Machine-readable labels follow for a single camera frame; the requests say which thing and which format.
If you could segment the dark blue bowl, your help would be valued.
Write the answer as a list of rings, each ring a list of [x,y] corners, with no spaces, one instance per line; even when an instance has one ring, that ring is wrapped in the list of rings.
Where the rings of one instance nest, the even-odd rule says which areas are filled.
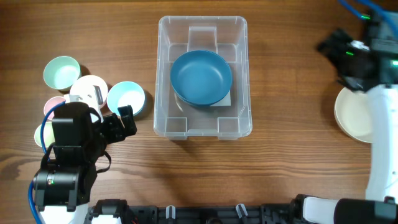
[[[233,85],[232,69],[220,55],[194,50],[179,56],[170,69],[173,90],[226,90]]]
[[[174,90],[174,94],[184,103],[187,103],[196,107],[208,107],[212,105],[216,105],[217,103],[227,98],[230,98],[230,91],[226,90],[205,90],[205,91],[196,91],[196,90],[186,90],[186,91],[176,91]]]

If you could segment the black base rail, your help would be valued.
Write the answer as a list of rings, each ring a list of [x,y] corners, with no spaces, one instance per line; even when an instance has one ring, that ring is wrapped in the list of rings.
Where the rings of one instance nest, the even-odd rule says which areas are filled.
[[[306,223],[289,203],[228,207],[130,206],[126,200],[99,200],[88,209],[85,223]]]

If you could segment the pink cup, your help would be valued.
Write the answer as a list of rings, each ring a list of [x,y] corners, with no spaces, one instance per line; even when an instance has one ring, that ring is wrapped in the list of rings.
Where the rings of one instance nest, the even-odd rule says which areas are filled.
[[[55,96],[49,99],[44,105],[44,115],[46,115],[54,106],[63,103],[66,99],[63,96]]]

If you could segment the pale green cup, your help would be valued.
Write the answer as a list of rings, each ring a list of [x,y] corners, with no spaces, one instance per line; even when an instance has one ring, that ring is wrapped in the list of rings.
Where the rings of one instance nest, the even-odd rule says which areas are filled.
[[[41,134],[42,125],[39,125],[34,133],[34,141],[36,145],[42,147],[41,138],[44,139],[44,144],[48,147],[51,143],[55,141],[55,137],[53,134],[52,122],[47,121],[44,126],[43,134]]]

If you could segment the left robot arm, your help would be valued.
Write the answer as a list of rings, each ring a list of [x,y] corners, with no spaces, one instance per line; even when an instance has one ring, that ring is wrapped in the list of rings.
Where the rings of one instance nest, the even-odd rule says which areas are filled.
[[[36,223],[83,223],[91,188],[99,173],[99,157],[106,147],[137,132],[131,106],[101,117],[82,102],[62,102],[51,110],[55,140],[44,146],[40,169],[28,189],[29,207]]]

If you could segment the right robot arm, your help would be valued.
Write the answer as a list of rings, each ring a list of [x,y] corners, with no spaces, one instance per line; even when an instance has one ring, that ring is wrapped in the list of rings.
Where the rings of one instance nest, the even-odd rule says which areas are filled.
[[[297,195],[287,223],[397,223],[397,12],[366,2],[363,41],[335,30],[317,50],[336,68],[338,83],[367,95],[371,171],[363,200]]]

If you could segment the clear plastic storage container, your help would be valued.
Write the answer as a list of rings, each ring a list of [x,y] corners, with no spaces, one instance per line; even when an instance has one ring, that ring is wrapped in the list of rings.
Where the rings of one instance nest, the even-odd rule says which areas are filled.
[[[170,69],[182,54],[208,50],[232,69],[230,106],[196,107],[174,94]],[[252,131],[248,24],[241,16],[164,16],[159,21],[154,131],[171,140],[192,136],[234,140]]]

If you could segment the light blue small bowl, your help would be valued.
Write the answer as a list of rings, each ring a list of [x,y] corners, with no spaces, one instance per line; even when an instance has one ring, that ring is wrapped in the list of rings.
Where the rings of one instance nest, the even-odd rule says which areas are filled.
[[[146,103],[143,88],[135,82],[124,81],[115,84],[108,92],[107,106],[112,113],[120,115],[118,108],[131,106],[134,116],[139,114]]]

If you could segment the mint green small bowl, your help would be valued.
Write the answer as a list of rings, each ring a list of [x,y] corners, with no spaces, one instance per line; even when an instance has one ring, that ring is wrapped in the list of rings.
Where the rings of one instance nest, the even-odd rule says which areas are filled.
[[[52,59],[46,64],[43,73],[45,84],[60,91],[69,91],[80,77],[80,64],[69,56],[59,56]]]

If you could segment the pink small bowl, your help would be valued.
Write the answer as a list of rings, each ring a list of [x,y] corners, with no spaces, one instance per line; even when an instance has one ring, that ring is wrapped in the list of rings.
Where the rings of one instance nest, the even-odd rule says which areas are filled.
[[[71,95],[81,95],[88,87],[98,86],[101,92],[102,104],[100,104],[100,108],[103,108],[107,102],[108,97],[108,84],[101,78],[96,75],[85,75],[79,78],[71,87],[70,94]]]

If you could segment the cream bowl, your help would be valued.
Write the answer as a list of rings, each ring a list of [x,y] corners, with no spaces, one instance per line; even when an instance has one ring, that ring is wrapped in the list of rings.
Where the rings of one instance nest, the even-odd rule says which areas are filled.
[[[372,142],[373,129],[366,94],[343,88],[336,97],[334,115],[346,135],[357,141]]]

